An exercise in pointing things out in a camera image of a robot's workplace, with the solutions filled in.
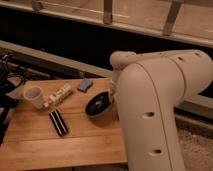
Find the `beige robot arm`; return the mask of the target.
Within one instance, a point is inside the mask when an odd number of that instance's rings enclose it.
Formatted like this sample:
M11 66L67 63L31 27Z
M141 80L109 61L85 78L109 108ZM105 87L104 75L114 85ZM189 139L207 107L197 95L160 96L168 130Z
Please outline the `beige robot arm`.
M213 59L199 50L110 56L129 171L185 171L174 107L213 81Z

